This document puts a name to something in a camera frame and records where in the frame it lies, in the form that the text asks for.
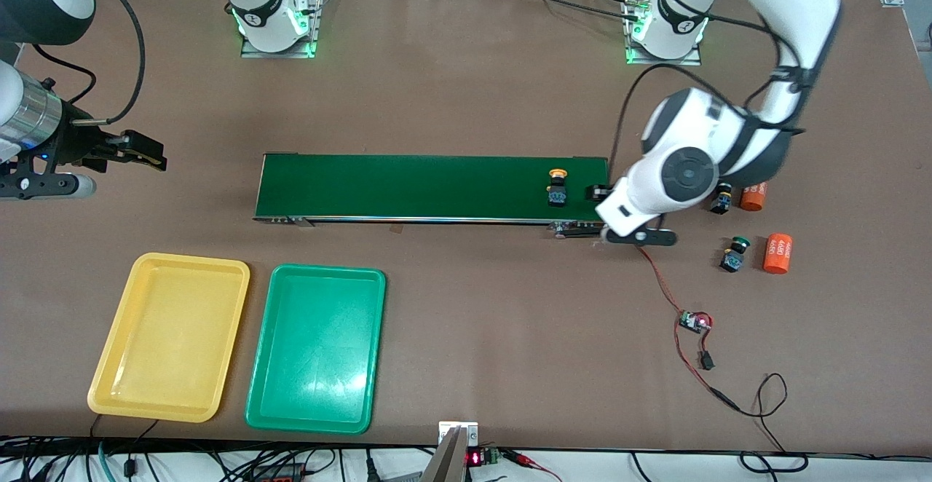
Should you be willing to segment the yellow plastic tray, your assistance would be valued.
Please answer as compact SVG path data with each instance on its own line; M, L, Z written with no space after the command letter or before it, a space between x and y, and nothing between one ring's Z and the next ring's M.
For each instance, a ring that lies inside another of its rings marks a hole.
M231 259L147 253L127 277L87 405L97 414L203 423L216 415L250 270Z

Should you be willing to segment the green plastic tray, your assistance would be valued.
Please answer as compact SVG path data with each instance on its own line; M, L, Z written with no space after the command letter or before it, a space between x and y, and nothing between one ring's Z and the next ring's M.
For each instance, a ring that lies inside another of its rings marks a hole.
M244 406L247 425L362 435L375 400L386 289L378 269L277 266Z

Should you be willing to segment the red clip lead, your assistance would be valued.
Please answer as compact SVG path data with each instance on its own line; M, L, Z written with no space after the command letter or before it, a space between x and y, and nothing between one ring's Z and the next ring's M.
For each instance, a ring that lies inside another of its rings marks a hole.
M515 463L522 468L546 473L546 475L553 476L557 482L563 482L563 479L560 478L557 473L550 471L546 467L543 467L539 462L534 461L532 458L529 458L529 456L525 454L518 453L516 450L512 449L499 449L499 452L500 455L502 455L502 458L506 459L506 461Z

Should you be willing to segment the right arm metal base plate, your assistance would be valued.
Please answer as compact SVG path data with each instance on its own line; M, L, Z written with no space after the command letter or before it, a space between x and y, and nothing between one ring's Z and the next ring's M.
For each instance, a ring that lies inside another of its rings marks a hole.
M242 34L244 58L313 58L324 0L269 0L263 7L231 11Z

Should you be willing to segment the green conveyor belt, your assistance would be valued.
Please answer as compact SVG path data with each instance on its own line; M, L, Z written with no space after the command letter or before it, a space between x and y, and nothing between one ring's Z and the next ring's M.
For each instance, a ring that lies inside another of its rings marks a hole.
M548 206L549 171L568 201ZM268 224L595 224L587 186L609 183L599 157L266 154L253 219Z

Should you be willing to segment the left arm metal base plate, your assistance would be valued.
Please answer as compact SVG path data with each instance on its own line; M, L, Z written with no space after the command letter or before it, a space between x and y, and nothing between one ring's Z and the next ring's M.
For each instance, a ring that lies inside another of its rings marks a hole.
M625 0L620 4L624 15L635 20L625 22L625 54L629 64L669 64L699 66L700 43L708 20L687 20L680 25L685 32L672 30L669 23L652 13L657 0Z

